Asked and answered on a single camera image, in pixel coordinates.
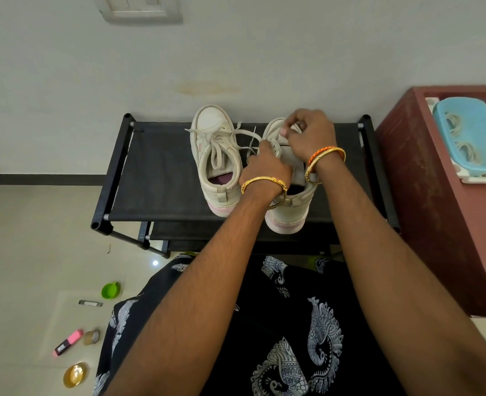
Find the person's right arm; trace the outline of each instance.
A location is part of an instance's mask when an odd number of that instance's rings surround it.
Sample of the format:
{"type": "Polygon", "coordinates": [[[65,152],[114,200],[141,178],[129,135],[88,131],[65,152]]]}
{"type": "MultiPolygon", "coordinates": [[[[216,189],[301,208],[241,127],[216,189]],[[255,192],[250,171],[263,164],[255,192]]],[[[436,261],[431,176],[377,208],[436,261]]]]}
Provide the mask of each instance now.
{"type": "MultiPolygon", "coordinates": [[[[282,130],[306,163],[336,146],[321,111],[297,110],[282,130]],[[302,134],[290,126],[299,122],[302,134]]],[[[486,341],[448,291],[379,214],[337,152],[316,172],[362,311],[409,395],[486,395],[486,341]]]]}

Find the person's left hand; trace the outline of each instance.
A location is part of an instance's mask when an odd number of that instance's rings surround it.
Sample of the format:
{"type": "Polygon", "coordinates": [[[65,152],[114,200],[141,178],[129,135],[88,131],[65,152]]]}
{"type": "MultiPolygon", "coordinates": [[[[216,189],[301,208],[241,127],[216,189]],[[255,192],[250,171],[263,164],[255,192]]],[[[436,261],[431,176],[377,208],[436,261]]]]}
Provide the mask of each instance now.
{"type": "MultiPolygon", "coordinates": [[[[241,186],[247,180],[257,176],[272,176],[285,182],[285,185],[289,188],[292,174],[292,166],[284,164],[277,158],[271,144],[267,140],[263,140],[260,143],[260,154],[248,158],[248,165],[241,173],[239,185],[241,186]]],[[[245,189],[245,194],[249,193],[249,196],[263,199],[268,203],[282,192],[280,185],[265,179],[252,182],[245,189]]]]}

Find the shoe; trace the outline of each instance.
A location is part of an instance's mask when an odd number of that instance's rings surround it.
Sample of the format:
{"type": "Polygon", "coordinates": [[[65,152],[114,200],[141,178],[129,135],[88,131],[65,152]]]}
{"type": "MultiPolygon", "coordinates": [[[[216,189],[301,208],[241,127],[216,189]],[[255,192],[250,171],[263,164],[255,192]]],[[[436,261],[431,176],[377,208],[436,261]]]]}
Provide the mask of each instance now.
{"type": "Polygon", "coordinates": [[[215,215],[227,217],[239,201],[243,171],[234,125],[222,108],[211,104],[197,111],[187,131],[204,198],[215,215]]]}
{"type": "MultiPolygon", "coordinates": [[[[284,121],[285,118],[276,118],[271,121],[263,132],[263,138],[267,139],[271,144],[278,144],[280,152],[277,154],[277,157],[283,163],[293,166],[291,186],[287,191],[285,201],[275,209],[267,211],[265,222],[276,233],[291,234],[298,232],[304,226],[311,199],[313,199],[316,191],[316,185],[305,181],[304,162],[294,155],[287,139],[279,134],[284,121]]],[[[302,133],[298,125],[292,125],[291,129],[302,133]]],[[[281,202],[282,198],[283,195],[278,196],[273,203],[281,202]]]]}

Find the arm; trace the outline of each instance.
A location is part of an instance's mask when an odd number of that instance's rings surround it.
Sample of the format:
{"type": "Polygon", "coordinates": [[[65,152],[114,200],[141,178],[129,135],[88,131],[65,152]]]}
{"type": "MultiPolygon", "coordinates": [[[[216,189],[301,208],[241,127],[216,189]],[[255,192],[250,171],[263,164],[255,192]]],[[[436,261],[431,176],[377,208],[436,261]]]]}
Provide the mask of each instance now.
{"type": "MultiPolygon", "coordinates": [[[[336,145],[334,126],[321,111],[298,110],[302,134],[285,128],[307,161],[336,145]]],[[[338,153],[316,172],[362,311],[409,395],[486,395],[486,341],[417,255],[385,222],[338,153]]]]}
{"type": "MultiPolygon", "coordinates": [[[[289,186],[291,168],[268,142],[239,183],[274,176],[289,186]]],[[[251,183],[219,231],[152,313],[105,396],[201,392],[219,354],[261,223],[279,185],[251,183]]]]}

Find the gold bangle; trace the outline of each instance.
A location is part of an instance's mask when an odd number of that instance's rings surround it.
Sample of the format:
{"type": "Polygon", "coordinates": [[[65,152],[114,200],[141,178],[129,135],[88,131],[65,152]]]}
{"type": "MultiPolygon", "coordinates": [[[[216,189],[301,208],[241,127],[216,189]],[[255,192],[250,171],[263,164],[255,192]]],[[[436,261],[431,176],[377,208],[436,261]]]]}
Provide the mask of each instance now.
{"type": "Polygon", "coordinates": [[[280,185],[282,187],[282,190],[283,190],[283,199],[282,199],[282,201],[280,201],[279,203],[276,203],[276,204],[273,204],[273,205],[269,206],[268,210],[272,210],[273,208],[276,208],[280,204],[283,204],[283,202],[285,201],[285,199],[287,197],[287,185],[285,184],[285,182],[283,180],[278,179],[278,178],[274,178],[272,176],[256,176],[255,178],[249,179],[249,180],[247,180],[245,183],[243,183],[241,185],[241,194],[245,193],[245,189],[252,182],[255,182],[257,180],[263,180],[263,179],[270,180],[270,181],[272,181],[272,182],[280,185]]]}
{"type": "Polygon", "coordinates": [[[345,162],[345,151],[343,149],[341,149],[340,147],[331,148],[331,149],[328,149],[328,150],[321,152],[320,154],[318,154],[313,159],[313,161],[311,161],[311,164],[307,167],[307,170],[305,171],[305,180],[307,182],[310,182],[313,185],[320,185],[322,183],[322,182],[313,182],[312,180],[310,180],[309,174],[311,172],[313,172],[313,168],[316,165],[316,163],[318,162],[318,160],[320,160],[323,156],[325,156],[326,154],[329,154],[330,152],[339,152],[341,156],[342,156],[342,153],[343,153],[344,158],[342,160],[345,162]]]}

